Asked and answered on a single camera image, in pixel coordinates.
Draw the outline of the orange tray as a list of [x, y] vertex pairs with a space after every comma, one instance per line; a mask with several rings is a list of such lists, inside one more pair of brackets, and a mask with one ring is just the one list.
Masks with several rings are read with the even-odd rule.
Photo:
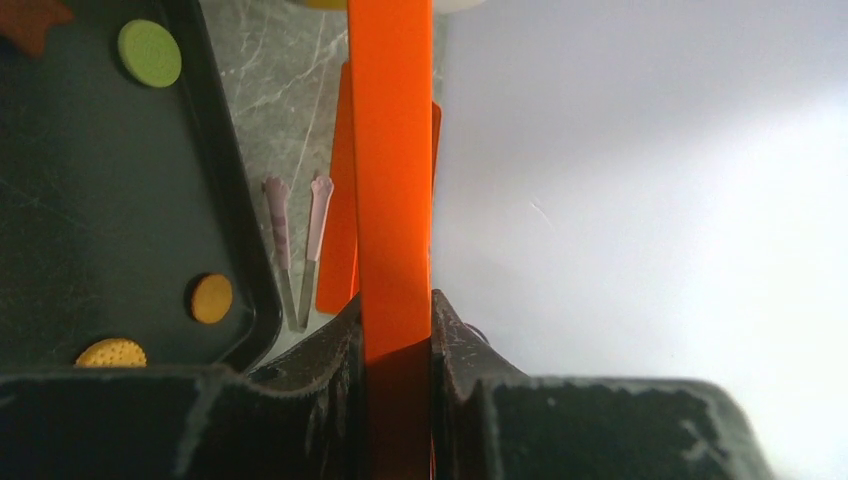
[[427, 479], [432, 11], [353, 1], [348, 14], [369, 475]]

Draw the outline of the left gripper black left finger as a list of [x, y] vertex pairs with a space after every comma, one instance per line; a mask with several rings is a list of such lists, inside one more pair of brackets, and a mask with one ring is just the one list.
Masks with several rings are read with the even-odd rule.
[[5, 479], [353, 479], [361, 307], [264, 366], [17, 369], [1, 376]]

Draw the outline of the black baking tray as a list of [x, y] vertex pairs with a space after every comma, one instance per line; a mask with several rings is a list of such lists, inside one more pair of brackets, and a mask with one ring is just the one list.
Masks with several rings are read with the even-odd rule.
[[[282, 314], [201, 5], [70, 8], [42, 57], [1, 45], [1, 366], [69, 365], [127, 338], [152, 364], [248, 370]], [[123, 66], [135, 19], [178, 43], [173, 85]], [[234, 294], [215, 324], [190, 311], [208, 274]]]

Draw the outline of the pink-tipped metal tongs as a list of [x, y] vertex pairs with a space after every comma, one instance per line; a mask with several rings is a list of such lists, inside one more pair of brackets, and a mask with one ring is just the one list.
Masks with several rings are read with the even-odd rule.
[[292, 189], [282, 178], [271, 176], [264, 181], [262, 191], [271, 223], [284, 318], [290, 331], [303, 333], [313, 309], [317, 267], [335, 184], [327, 175], [317, 175], [311, 180], [307, 231], [301, 239], [302, 249], [297, 252], [293, 250], [295, 236], [289, 219]]

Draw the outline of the orange cookie box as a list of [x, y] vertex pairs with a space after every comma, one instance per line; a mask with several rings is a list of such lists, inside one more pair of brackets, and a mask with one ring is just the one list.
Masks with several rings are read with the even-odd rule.
[[351, 63], [342, 64], [329, 176], [334, 193], [323, 236], [315, 307], [336, 315], [359, 292]]

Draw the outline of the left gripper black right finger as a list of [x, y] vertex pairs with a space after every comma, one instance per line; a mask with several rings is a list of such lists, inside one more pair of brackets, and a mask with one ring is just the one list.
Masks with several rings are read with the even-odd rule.
[[703, 381], [531, 376], [432, 294], [438, 479], [770, 479], [733, 399]]

